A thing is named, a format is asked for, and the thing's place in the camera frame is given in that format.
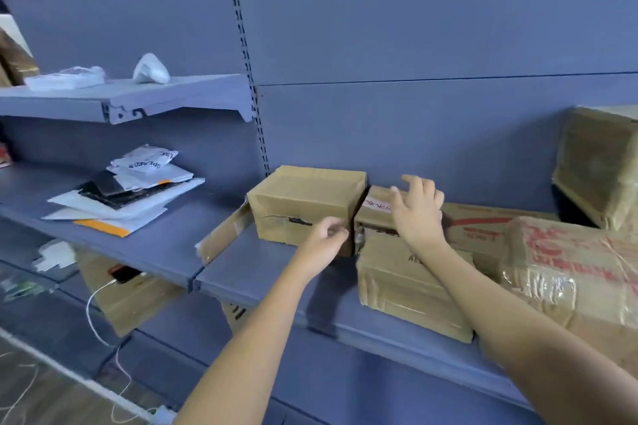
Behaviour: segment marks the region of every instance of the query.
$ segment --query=person's left arm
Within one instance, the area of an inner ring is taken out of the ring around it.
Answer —
[[[348,238],[342,225],[327,217],[313,226],[270,292],[204,374],[174,425],[262,423],[301,294]],[[332,227],[339,230],[329,235]]]

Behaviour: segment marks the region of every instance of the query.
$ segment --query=human hand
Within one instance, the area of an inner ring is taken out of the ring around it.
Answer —
[[[412,250],[445,244],[441,225],[443,192],[435,188],[432,180],[414,175],[402,175],[401,179],[410,183],[410,191],[403,201],[399,190],[392,187],[392,217],[399,235]]]
[[[341,245],[346,242],[349,232],[343,227],[344,224],[345,222],[337,217],[325,217],[315,223],[306,241],[292,256],[288,267],[299,271],[300,275],[310,282],[331,263]]]

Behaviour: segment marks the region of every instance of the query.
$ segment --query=person's right hand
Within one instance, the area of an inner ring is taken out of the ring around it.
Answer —
[[[392,217],[399,235],[414,251],[445,244],[441,225],[443,192],[435,188],[432,180],[414,175],[402,175],[401,179],[410,183],[410,191],[403,201],[399,189],[392,187]]]

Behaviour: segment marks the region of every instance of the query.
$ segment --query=panel seam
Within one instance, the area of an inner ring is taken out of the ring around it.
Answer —
[[[262,117],[259,113],[257,87],[253,80],[253,69],[250,65],[250,55],[248,53],[248,43],[246,42],[246,31],[244,30],[244,18],[241,13],[241,5],[239,0],[233,0],[233,9],[235,10],[235,20],[237,22],[237,29],[239,30],[239,38],[241,41],[241,50],[244,57],[244,66],[246,67],[246,74],[248,75],[248,81],[250,83],[251,97],[253,99],[252,110],[255,118],[255,125],[257,126],[257,137],[259,139],[259,149],[262,157],[262,163],[264,164],[264,173],[266,176],[270,175],[270,164],[268,163],[268,153],[266,151],[266,140],[264,138],[264,128],[262,126]]]

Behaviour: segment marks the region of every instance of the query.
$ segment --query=orange stripe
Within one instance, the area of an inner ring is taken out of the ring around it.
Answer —
[[[457,225],[476,225],[478,223],[507,223],[513,219],[514,217],[460,218],[454,220],[450,227]]]
[[[94,228],[95,230],[99,230],[100,232],[106,232],[107,234],[112,234],[118,237],[125,237],[131,233],[130,230],[116,227],[115,225],[111,225],[110,223],[100,222],[100,220],[82,219],[74,220],[73,223],[83,225],[84,227]]]

